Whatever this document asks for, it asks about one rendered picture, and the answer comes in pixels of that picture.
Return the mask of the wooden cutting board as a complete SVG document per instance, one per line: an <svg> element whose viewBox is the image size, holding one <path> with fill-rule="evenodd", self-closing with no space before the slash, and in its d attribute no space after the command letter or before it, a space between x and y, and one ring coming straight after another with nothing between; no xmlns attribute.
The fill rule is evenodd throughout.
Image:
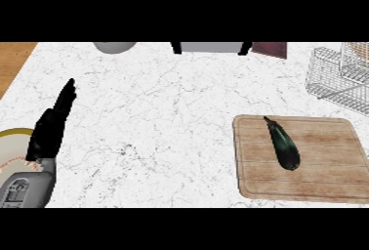
<svg viewBox="0 0 369 250"><path fill-rule="evenodd" d="M301 163L294 171L278 163L269 120L282 126L298 148ZM233 141L245 197L369 204L369 158L349 120L238 115Z"/></svg>

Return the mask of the grey round bowl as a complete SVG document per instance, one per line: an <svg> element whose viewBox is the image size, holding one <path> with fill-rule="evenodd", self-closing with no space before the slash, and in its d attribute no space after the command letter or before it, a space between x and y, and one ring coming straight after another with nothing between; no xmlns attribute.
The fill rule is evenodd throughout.
<svg viewBox="0 0 369 250"><path fill-rule="evenodd" d="M105 54L120 54L136 45L134 42L95 42L93 44Z"/></svg>

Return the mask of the dark red flat object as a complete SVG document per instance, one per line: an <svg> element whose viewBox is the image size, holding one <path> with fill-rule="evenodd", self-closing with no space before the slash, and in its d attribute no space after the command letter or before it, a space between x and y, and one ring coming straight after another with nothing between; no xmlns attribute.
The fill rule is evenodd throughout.
<svg viewBox="0 0 369 250"><path fill-rule="evenodd" d="M287 43L285 42L254 42L253 51L263 55L285 59Z"/></svg>

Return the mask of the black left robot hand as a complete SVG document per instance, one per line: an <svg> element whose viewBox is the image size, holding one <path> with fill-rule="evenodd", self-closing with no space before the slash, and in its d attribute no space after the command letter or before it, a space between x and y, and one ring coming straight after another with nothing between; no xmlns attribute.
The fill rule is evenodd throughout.
<svg viewBox="0 0 369 250"><path fill-rule="evenodd" d="M77 98L75 79L71 78L59 93L53 108L42 114L31 133L27 161L55 158L64 139L65 122Z"/></svg>

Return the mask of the white plate with yellow rim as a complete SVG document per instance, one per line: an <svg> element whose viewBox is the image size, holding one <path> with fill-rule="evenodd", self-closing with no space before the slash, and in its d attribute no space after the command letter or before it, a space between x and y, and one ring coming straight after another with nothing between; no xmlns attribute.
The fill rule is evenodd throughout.
<svg viewBox="0 0 369 250"><path fill-rule="evenodd" d="M31 128L13 128L0 132L0 187L18 172L40 172L39 163L27 161Z"/></svg>

